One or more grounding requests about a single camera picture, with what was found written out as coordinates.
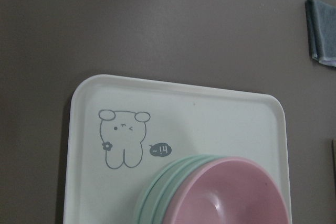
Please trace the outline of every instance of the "speech bubble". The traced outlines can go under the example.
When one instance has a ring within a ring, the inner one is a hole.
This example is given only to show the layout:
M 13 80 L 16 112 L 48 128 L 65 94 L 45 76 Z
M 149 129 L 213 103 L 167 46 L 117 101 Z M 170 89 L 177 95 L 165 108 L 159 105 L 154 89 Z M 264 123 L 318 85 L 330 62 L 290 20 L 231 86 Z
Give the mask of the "speech bubble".
M 172 152 L 172 148 L 166 143 L 150 145 L 149 153 L 154 157 L 167 157 Z

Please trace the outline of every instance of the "bowl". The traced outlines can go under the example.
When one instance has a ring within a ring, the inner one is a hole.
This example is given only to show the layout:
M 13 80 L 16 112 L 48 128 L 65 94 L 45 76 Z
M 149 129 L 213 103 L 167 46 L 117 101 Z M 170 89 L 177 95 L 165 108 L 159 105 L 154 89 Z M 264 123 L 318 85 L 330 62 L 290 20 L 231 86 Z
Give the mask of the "bowl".
M 187 175 L 203 165 L 207 160 L 213 160 L 213 155 L 194 155 L 178 159 L 168 164 L 162 171 L 160 171 L 155 178 L 146 186 L 138 198 L 135 208 L 134 221 L 135 224 L 149 224 L 152 223 L 154 215 L 158 213 L 157 206 L 166 191 L 168 185 L 175 177 L 180 177 L 182 171 L 184 178 Z
M 206 163 L 185 179 L 154 224 L 288 224 L 284 199 L 271 176 L 241 157 Z
M 159 195 L 154 195 L 157 204 L 151 206 L 153 208 L 153 214 L 150 222 L 147 223 L 161 224 L 171 199 L 182 182 L 189 176 L 189 174 L 198 169 L 200 166 L 221 157 L 222 156 L 206 155 L 198 160 L 190 162 L 184 167 L 181 167 L 178 173 L 175 173 L 175 175 L 171 176 L 171 178 L 167 181 L 164 189 L 161 190 L 161 193 Z

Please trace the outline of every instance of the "gray towel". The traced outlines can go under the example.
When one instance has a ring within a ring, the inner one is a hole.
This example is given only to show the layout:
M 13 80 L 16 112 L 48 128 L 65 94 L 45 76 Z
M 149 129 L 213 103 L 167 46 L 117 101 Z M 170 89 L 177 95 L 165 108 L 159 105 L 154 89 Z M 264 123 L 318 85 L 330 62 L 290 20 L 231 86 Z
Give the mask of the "gray towel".
M 319 0 L 307 0 L 306 18 L 312 58 L 336 67 L 336 7 Z

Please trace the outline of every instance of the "green bowl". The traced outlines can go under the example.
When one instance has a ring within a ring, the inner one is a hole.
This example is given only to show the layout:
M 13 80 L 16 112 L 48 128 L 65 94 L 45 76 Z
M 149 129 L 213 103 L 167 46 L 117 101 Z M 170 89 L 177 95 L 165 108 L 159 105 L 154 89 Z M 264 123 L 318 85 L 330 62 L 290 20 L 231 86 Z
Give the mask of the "green bowl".
M 155 206 L 153 206 L 152 211 L 154 214 L 152 215 L 151 220 L 147 223 L 161 224 L 171 199 L 187 176 L 189 176 L 190 173 L 200 166 L 218 158 L 222 158 L 222 156 L 208 155 L 199 160 L 190 162 L 188 165 L 185 165 L 183 168 L 179 169 L 179 173 L 174 177 L 171 177 L 169 183 L 166 184 L 163 193 L 157 195 L 157 201 L 159 201 L 159 203 L 156 203 Z
M 137 211 L 138 218 L 135 220 L 135 224 L 150 224 L 154 218 L 161 196 L 164 194 L 170 181 L 186 167 L 208 157 L 209 155 L 195 155 L 178 159 L 173 164 L 167 166 L 165 171 L 159 173 L 155 178 L 156 180 L 154 179 L 147 190 L 145 190 L 144 199 L 140 200 L 143 204 L 140 206 L 140 210 Z
M 143 189 L 141 190 L 138 199 L 135 204 L 135 211 L 134 211 L 134 216 L 133 216 L 133 223 L 138 224 L 139 223 L 139 218 L 140 214 L 143 209 L 143 205 L 145 201 L 147 200 L 149 192 L 152 190 L 154 187 L 155 183 L 162 177 L 162 175 L 175 165 L 180 165 L 181 163 L 185 162 L 186 160 L 193 158 L 195 156 L 188 156 L 184 158 L 177 159 L 169 164 L 167 164 L 165 167 L 163 167 L 158 173 L 154 175 L 154 177 L 150 180 L 149 184 L 144 186 Z

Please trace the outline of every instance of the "white tray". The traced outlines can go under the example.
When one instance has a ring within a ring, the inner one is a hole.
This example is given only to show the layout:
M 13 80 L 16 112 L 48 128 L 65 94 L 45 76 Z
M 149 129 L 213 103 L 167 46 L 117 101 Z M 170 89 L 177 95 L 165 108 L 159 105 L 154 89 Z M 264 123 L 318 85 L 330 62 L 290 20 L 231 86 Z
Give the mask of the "white tray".
M 291 213 L 285 115 L 274 97 L 106 74 L 85 80 L 71 102 L 64 224 L 131 224 L 142 187 L 192 154 L 256 161 Z

